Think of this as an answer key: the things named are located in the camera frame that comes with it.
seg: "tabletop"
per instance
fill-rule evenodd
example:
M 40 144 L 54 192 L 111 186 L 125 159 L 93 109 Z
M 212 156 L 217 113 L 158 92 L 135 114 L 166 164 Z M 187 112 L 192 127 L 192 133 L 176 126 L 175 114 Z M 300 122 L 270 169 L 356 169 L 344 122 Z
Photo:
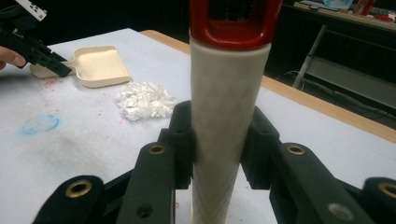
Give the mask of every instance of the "tabletop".
M 75 49 L 103 45 L 116 47 L 134 82 L 160 84 L 178 102 L 190 100 L 188 45 L 168 36 L 124 29 L 49 47 L 70 60 Z M 335 177 L 358 188 L 371 176 L 396 179 L 391 129 L 266 77 L 262 84 L 256 106 L 282 142 L 311 148 Z M 106 183 L 134 168 L 140 148 L 155 142 L 169 119 L 127 121 L 115 102 L 123 85 L 89 89 L 74 76 L 38 79 L 27 66 L 0 72 L 2 223 L 31 223 L 71 177 L 97 175 Z M 191 188 L 177 190 L 176 201 L 176 223 L 189 223 Z M 230 224 L 276 223 L 268 191 L 252 190 L 241 169 L 227 218 Z

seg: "beige dustpan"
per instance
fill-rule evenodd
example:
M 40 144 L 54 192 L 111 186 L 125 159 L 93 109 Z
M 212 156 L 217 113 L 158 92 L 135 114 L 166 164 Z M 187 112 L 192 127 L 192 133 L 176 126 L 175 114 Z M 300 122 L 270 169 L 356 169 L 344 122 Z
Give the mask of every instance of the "beige dustpan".
M 83 86 L 99 88 L 132 81 L 117 50 L 113 46 L 76 49 L 74 59 L 64 62 L 73 70 Z M 57 74 L 39 64 L 31 64 L 30 70 L 38 78 L 58 77 Z

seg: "shredded paper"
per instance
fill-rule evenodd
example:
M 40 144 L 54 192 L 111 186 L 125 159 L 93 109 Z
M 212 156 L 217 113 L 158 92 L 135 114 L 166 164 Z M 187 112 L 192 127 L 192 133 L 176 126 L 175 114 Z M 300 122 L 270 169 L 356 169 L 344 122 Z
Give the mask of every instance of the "shredded paper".
M 175 97 L 161 85 L 149 82 L 129 82 L 117 93 L 116 100 L 129 121 L 168 118 L 176 104 Z

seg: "blue marker smudge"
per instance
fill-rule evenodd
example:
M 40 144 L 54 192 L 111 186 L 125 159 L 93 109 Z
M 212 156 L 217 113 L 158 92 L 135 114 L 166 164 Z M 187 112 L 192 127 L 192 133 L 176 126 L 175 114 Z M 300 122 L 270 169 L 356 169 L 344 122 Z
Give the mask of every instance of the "blue marker smudge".
M 23 133 L 25 134 L 36 134 L 36 133 L 45 133 L 51 130 L 54 130 L 59 125 L 59 119 L 52 116 L 38 116 L 33 119 L 29 119 L 22 128 Z

